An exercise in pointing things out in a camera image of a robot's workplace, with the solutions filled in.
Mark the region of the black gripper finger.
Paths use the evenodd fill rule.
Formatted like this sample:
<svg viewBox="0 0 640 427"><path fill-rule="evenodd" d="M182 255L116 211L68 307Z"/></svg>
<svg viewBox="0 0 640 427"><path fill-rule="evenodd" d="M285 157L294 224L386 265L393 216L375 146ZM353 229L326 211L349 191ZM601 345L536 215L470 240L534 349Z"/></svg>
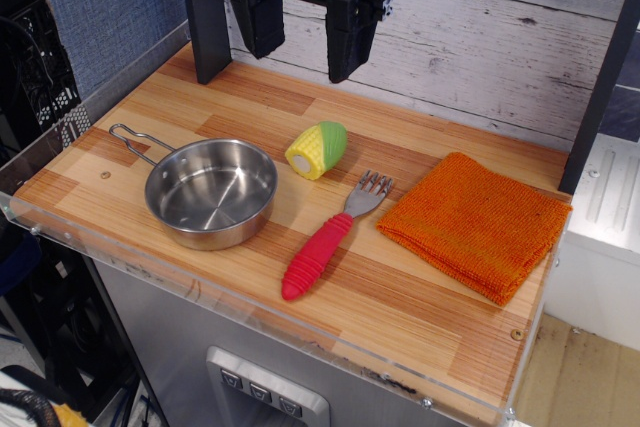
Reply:
<svg viewBox="0 0 640 427"><path fill-rule="evenodd" d="M374 0L331 0L326 12L328 75L349 78L369 59L378 17Z"/></svg>
<svg viewBox="0 0 640 427"><path fill-rule="evenodd" d="M247 50L266 57L285 41L283 0L230 0Z"/></svg>

